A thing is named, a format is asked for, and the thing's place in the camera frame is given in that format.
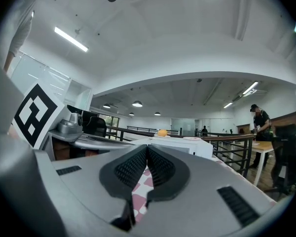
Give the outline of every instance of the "wooden table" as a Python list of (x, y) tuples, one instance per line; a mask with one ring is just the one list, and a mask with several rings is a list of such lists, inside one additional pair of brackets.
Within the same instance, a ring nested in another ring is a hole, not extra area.
[(270, 141), (253, 141), (252, 142), (252, 151), (256, 152), (256, 153), (261, 153), (257, 175), (256, 175), (255, 181), (253, 183), (253, 185), (257, 186), (260, 176), (261, 176), (261, 172), (262, 172), (265, 153), (273, 151), (272, 142), (270, 142)]

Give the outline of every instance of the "floor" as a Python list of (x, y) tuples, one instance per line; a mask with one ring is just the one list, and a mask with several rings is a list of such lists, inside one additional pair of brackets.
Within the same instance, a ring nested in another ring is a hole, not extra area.
[[(256, 153), (252, 152), (250, 165), (253, 163), (255, 157), (256, 157)], [(273, 188), (272, 187), (273, 180), (271, 178), (271, 171), (272, 171), (272, 168), (273, 168), (274, 164), (275, 164), (275, 156), (274, 156), (273, 152), (270, 152), (269, 153), (269, 159), (267, 161), (267, 164), (266, 164), (265, 168), (262, 169), (260, 180), (259, 180), (259, 183), (257, 185), (257, 187), (260, 190), (262, 190), (263, 192)], [(233, 163), (232, 168), (239, 169), (240, 167)], [(257, 175), (257, 170), (258, 169), (251, 168), (248, 171), (247, 180), (252, 184), (254, 183), (255, 177)], [(267, 195), (270, 196), (275, 201), (280, 201), (281, 199), (286, 197), (285, 194), (282, 194), (279, 199), (278, 199), (278, 194), (267, 193)]]

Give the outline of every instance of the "white ceiling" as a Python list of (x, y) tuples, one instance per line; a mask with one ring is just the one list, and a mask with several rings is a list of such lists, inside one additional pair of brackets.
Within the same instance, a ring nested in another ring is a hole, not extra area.
[[(296, 42), (294, 23), (270, 0), (38, 0), (35, 11), (29, 41), (95, 78), (126, 50), (165, 35), (224, 34), (259, 42), (284, 58)], [(89, 51), (55, 35), (55, 26)]]
[[(218, 81), (217, 90), (210, 96), (206, 103), (206, 107), (210, 110), (220, 110), (227, 103), (231, 102), (237, 94), (244, 92), (254, 81), (249, 79), (236, 78), (206, 78), (201, 82), (198, 79), (186, 79), (171, 82), (162, 82), (141, 86), (137, 88), (126, 89), (107, 95), (94, 97), (91, 106), (104, 109), (103, 105), (108, 103), (111, 106), (110, 112), (122, 115), (128, 115), (135, 112), (137, 116), (153, 116), (152, 109), (163, 110), (168, 112), (164, 107), (172, 109), (185, 108), (187, 111), (195, 109), (203, 109), (206, 99), (215, 88)], [(260, 81), (255, 89), (269, 90), (274, 84), (270, 82)], [(135, 100), (142, 102), (144, 108), (133, 107)]]

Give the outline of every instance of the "orange ball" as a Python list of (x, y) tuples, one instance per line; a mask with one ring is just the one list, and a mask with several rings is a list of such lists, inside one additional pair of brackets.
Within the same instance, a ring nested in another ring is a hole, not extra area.
[(163, 130), (158, 131), (158, 136), (160, 136), (160, 137), (167, 136), (167, 134), (168, 134), (167, 130), (163, 129)]

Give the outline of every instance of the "glass door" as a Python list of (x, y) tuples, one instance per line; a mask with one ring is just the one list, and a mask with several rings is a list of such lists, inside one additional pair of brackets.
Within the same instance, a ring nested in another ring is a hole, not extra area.
[(182, 128), (182, 136), (194, 136), (195, 120), (189, 118), (173, 118), (172, 130), (180, 132)]

